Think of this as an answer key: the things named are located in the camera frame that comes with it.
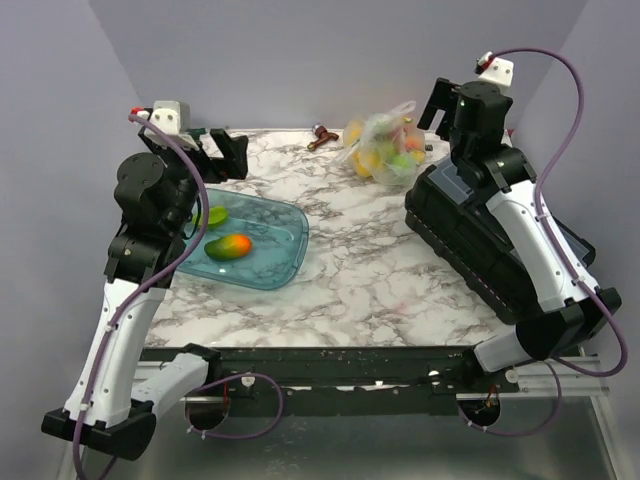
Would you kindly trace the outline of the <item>blue transparent tray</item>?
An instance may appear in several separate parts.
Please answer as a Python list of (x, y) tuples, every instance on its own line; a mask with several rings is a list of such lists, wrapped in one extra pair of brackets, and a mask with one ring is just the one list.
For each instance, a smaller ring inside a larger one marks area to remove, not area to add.
[[(309, 223), (297, 207), (280, 201), (209, 188), (209, 207), (229, 213), (221, 226), (208, 230), (178, 270), (197, 277), (257, 290), (275, 290), (297, 274), (308, 245)], [(240, 259), (216, 261), (204, 252), (207, 242), (230, 234), (244, 234), (253, 244)]]

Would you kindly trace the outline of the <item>orange fake peach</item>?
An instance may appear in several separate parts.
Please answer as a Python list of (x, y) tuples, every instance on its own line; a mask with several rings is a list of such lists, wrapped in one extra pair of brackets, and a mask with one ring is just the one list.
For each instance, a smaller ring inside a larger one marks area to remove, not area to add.
[(424, 140), (418, 137), (408, 137), (405, 141), (405, 147), (407, 151), (423, 150)]

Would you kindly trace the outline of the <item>black tool box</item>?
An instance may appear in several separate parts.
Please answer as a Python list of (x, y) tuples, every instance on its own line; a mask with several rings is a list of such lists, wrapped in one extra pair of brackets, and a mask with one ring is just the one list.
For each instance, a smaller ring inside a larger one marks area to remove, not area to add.
[(446, 157), (428, 167), (405, 197), (406, 224), (459, 273), (507, 325), (542, 314), (520, 257), (484, 200)]

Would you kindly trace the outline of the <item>yellow fake lemon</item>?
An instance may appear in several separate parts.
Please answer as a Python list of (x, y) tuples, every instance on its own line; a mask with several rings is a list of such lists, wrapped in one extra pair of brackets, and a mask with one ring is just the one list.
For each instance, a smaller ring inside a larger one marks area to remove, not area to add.
[(352, 146), (358, 141), (364, 128), (364, 121), (361, 119), (351, 120), (343, 130), (342, 140), (345, 148)]

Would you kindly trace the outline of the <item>brown tap fitting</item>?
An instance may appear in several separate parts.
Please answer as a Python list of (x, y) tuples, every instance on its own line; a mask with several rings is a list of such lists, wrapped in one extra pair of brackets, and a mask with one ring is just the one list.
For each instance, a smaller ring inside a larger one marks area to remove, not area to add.
[(335, 142), (339, 140), (339, 135), (337, 133), (327, 130), (320, 123), (316, 123), (311, 128), (311, 132), (314, 134), (315, 139), (307, 145), (307, 149), (309, 151), (315, 151), (328, 142)]

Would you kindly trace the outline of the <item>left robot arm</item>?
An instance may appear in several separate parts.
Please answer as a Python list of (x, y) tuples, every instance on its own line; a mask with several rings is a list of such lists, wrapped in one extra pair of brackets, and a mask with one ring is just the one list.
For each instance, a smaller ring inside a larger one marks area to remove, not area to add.
[(108, 248), (103, 305), (80, 378), (64, 406), (45, 414), (43, 433), (115, 458), (133, 461), (148, 447), (158, 420), (195, 390), (214, 393), (222, 380), (220, 355), (189, 344), (152, 378), (134, 383), (151, 321), (181, 261), (198, 245), (183, 229), (206, 184), (243, 180), (248, 173), (246, 136), (223, 129), (210, 135), (220, 150), (209, 157), (191, 130), (192, 149), (176, 152), (143, 141), (146, 151), (117, 170), (114, 198), (121, 225)]

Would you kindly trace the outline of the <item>green fake fruit slice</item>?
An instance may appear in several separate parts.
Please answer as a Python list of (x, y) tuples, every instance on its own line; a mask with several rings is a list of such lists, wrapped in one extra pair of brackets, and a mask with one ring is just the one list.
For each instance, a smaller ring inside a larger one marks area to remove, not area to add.
[[(229, 218), (229, 213), (227, 209), (223, 206), (214, 206), (209, 209), (208, 217), (207, 217), (207, 229), (212, 230), (221, 225), (223, 225)], [(196, 213), (194, 218), (192, 219), (192, 223), (200, 228), (203, 224), (203, 215), (201, 213)]]

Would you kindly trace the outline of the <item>yellow fake banana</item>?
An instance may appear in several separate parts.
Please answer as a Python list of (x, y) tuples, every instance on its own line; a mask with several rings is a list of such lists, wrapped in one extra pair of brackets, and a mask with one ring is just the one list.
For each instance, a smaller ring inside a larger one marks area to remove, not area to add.
[(351, 156), (354, 172), (362, 178), (372, 178), (382, 166), (380, 155), (376, 151), (356, 151)]

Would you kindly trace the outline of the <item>clear plastic bag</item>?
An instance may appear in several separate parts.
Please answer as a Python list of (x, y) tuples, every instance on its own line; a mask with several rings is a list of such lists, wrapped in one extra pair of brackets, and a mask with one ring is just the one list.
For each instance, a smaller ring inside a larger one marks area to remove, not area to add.
[[(412, 117), (415, 108), (416, 102), (408, 101), (386, 112), (369, 116), (359, 115), (352, 118), (351, 120), (361, 119), (364, 121), (362, 134), (356, 143), (347, 148), (343, 146), (342, 140), (342, 150), (337, 155), (336, 161), (339, 164), (349, 166), (353, 170), (351, 165), (353, 153), (365, 150), (376, 151), (380, 155), (382, 166), (377, 175), (364, 179), (371, 179), (379, 184), (388, 186), (408, 185), (417, 175), (419, 167), (427, 157), (424, 132), (417, 127)], [(424, 149), (407, 151), (405, 141), (408, 137), (423, 139)], [(395, 155), (402, 153), (408, 153), (413, 156), (416, 164), (413, 170), (396, 171), (389, 166), (390, 160)]]

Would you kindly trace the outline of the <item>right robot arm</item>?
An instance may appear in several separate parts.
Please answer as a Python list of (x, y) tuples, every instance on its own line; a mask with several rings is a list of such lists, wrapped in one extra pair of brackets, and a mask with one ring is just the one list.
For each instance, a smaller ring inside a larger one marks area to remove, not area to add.
[(492, 83), (438, 79), (419, 126), (442, 112), (436, 132), (450, 153), (405, 199), (407, 225), (507, 324), (464, 353), (460, 379), (474, 392), (496, 371), (593, 338), (621, 304), (572, 250), (524, 153), (504, 142), (511, 104)]

